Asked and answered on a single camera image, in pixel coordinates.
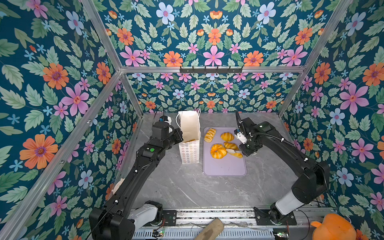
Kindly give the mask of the golden croissant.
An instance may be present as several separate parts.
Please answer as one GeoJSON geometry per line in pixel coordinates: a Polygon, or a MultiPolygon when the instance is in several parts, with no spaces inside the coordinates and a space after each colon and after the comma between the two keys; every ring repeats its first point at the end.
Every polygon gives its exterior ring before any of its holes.
{"type": "MultiPolygon", "coordinates": [[[[234,144],[234,143],[229,143],[229,142],[224,142],[224,147],[225,147],[226,149],[240,150],[239,147],[238,147],[236,144],[234,144]]],[[[232,155],[232,156],[237,157],[237,158],[242,158],[242,157],[243,157],[243,155],[242,155],[242,156],[239,156],[239,155],[232,155]]]]}

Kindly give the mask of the pumpkin shaped bread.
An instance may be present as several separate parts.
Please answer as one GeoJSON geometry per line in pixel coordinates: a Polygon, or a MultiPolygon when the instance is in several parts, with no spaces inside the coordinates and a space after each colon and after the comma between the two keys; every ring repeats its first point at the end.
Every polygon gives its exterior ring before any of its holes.
{"type": "Polygon", "coordinates": [[[210,154],[214,159],[222,159],[227,155],[227,149],[221,144],[214,144],[211,147],[210,154]]]}

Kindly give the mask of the small round striped bun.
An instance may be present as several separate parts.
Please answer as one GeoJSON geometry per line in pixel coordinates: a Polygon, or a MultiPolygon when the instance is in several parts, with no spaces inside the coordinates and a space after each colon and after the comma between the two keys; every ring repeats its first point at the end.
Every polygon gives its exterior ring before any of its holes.
{"type": "Polygon", "coordinates": [[[221,134],[221,139],[224,141],[224,142],[231,142],[235,139],[234,135],[229,133],[229,132],[225,132],[225,133],[222,133],[221,134]]]}

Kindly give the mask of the braided pale bread roll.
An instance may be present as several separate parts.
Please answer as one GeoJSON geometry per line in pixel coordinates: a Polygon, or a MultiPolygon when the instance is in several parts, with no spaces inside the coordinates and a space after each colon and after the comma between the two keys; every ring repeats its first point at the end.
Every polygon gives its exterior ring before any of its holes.
{"type": "Polygon", "coordinates": [[[204,136],[204,141],[207,142],[207,143],[211,143],[212,140],[214,139],[215,135],[216,135],[216,132],[217,132],[217,131],[216,131],[215,129],[210,128],[210,129],[206,132],[206,134],[205,134],[205,136],[204,136]]]}

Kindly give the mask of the white paper bag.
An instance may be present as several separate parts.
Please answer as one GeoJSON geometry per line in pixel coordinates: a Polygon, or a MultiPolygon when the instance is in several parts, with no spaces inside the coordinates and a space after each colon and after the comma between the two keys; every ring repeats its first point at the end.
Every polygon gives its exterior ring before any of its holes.
{"type": "Polygon", "coordinates": [[[182,131],[183,140],[178,144],[182,164],[200,162],[201,111],[180,111],[176,116],[177,126],[182,131]]]}

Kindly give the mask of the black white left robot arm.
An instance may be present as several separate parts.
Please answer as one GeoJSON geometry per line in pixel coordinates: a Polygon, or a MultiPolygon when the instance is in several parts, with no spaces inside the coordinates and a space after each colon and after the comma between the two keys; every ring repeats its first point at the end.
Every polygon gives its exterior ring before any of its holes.
{"type": "Polygon", "coordinates": [[[135,163],[118,189],[102,208],[94,208],[89,221],[94,240],[131,240],[137,229],[161,224],[163,206],[154,201],[133,210],[133,204],[144,183],[172,146],[183,141],[183,132],[165,121],[152,126],[152,136],[136,154],[135,163]]]}

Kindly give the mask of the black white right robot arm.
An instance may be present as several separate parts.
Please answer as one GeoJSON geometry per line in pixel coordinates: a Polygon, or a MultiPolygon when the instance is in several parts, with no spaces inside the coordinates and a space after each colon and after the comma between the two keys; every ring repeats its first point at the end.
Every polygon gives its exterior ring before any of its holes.
{"type": "Polygon", "coordinates": [[[235,137],[240,140],[240,151],[244,156],[255,154],[267,147],[280,157],[298,177],[291,190],[270,206],[268,213],[254,208],[275,225],[285,222],[289,215],[304,205],[311,203],[329,188],[330,166],[325,162],[316,162],[302,153],[293,143],[285,140],[269,122],[255,124],[250,118],[242,119],[236,111],[237,128],[235,137]]]}

